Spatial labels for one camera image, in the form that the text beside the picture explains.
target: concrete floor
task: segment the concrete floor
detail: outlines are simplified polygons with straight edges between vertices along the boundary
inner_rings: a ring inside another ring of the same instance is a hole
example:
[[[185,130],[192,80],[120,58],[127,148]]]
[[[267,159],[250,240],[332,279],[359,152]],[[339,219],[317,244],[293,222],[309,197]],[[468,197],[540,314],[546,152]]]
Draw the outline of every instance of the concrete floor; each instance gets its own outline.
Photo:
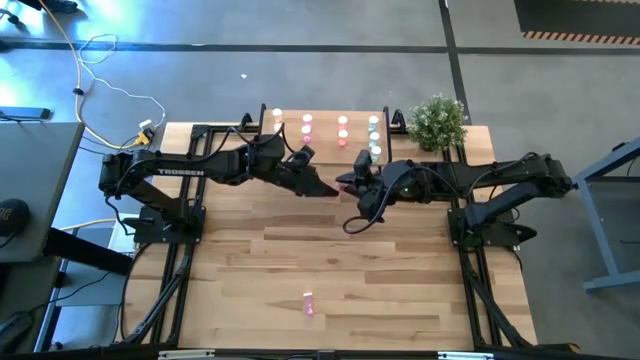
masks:
[[[77,40],[112,32],[121,41],[139,43],[445,45],[437,0],[184,4],[84,0],[81,14],[62,20]],[[510,0],[449,0],[449,6],[459,46],[599,47],[522,38]],[[16,3],[10,9],[29,32],[3,19],[0,36],[62,41],[43,14]],[[460,62],[472,121],[490,127],[499,160],[549,152],[573,175],[640,135],[638,56],[464,55]],[[114,85],[156,97],[168,121],[238,120],[244,112],[257,116],[261,102],[358,110],[388,105],[406,111],[434,93],[454,95],[446,54],[119,52],[93,67]],[[74,86],[69,51],[14,50],[0,57],[4,105],[48,107],[55,112],[53,121],[73,121]],[[116,143],[139,122],[159,116],[152,103],[100,84],[94,84],[84,108],[87,122]],[[55,225],[112,217],[97,189],[99,160],[79,152]],[[640,174],[640,166],[634,173]],[[126,200],[118,206],[125,212],[138,208]],[[520,223],[539,231],[521,254],[539,341],[575,342],[586,353],[638,357],[640,286],[592,295],[582,290],[582,281],[605,270],[578,194],[531,201],[522,207]],[[640,247],[630,245],[628,251],[640,254]],[[84,331],[71,331],[65,320],[71,315],[93,320]],[[108,343],[114,316],[113,307],[68,308],[55,340],[68,348]]]

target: white cable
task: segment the white cable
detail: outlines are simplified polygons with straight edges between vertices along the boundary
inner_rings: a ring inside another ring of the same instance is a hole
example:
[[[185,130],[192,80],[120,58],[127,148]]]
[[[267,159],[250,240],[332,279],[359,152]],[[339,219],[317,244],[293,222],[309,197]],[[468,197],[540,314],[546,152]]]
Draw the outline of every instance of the white cable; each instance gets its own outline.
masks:
[[[105,36],[113,36],[113,44],[111,45],[111,48],[107,51],[106,54],[104,54],[102,56],[102,58],[100,58],[100,60],[96,60],[96,61],[88,61],[85,60],[82,57],[82,52],[85,50],[85,48],[91,43],[93,42],[95,39],[98,38],[102,38]],[[118,36],[116,34],[113,33],[109,33],[109,34],[102,34],[102,35],[96,35],[92,38],[90,38],[89,40],[87,40],[81,47],[80,49],[78,49],[78,60],[80,61],[80,65],[82,65],[82,67],[87,70],[87,72],[89,73],[89,75],[91,75],[91,77],[93,78],[93,80],[95,81],[99,81],[105,85],[107,85],[107,87],[109,87],[109,89],[111,90],[116,90],[116,91],[120,91],[121,93],[124,93],[125,95],[127,95],[130,98],[134,98],[134,99],[147,99],[147,100],[151,100],[154,103],[156,103],[156,105],[158,105],[158,107],[162,110],[162,118],[160,119],[160,121],[157,124],[154,124],[155,127],[159,127],[164,123],[164,120],[167,116],[167,112],[164,108],[164,106],[162,106],[162,104],[160,104],[158,102],[158,100],[156,100],[153,96],[143,96],[143,95],[133,95],[131,93],[129,93],[127,90],[124,90],[122,88],[119,87],[115,87],[111,84],[109,84],[108,81],[97,77],[93,71],[87,66],[87,64],[89,65],[96,65],[96,64],[100,64],[101,62],[105,61],[106,59],[108,59],[111,55],[115,54],[116,52],[116,48],[117,48],[117,43],[118,43]]]

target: green plant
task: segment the green plant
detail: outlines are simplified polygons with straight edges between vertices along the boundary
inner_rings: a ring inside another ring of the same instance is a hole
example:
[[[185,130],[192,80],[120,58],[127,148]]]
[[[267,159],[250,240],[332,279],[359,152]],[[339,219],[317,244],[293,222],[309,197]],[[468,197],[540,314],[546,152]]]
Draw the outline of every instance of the green plant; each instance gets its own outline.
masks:
[[[421,148],[437,151],[464,143],[467,130],[462,127],[462,122],[466,116],[461,102],[439,94],[411,111],[407,132],[411,141]]]

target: black mat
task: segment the black mat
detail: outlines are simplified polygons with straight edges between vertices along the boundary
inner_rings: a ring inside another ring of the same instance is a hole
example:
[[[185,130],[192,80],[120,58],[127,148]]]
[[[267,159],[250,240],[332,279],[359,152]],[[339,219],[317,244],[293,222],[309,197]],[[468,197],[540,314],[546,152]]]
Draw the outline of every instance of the black mat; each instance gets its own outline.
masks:
[[[615,0],[514,0],[531,39],[640,45],[640,4]]]

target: gray desk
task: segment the gray desk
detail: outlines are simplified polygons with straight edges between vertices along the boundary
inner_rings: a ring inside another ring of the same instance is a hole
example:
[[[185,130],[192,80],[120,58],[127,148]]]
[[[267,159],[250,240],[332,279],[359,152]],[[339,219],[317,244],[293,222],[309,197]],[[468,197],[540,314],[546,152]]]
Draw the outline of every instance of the gray desk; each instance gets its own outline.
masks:
[[[24,200],[31,211],[25,231],[0,249],[0,263],[42,255],[83,131],[77,122],[0,123],[0,200]]]

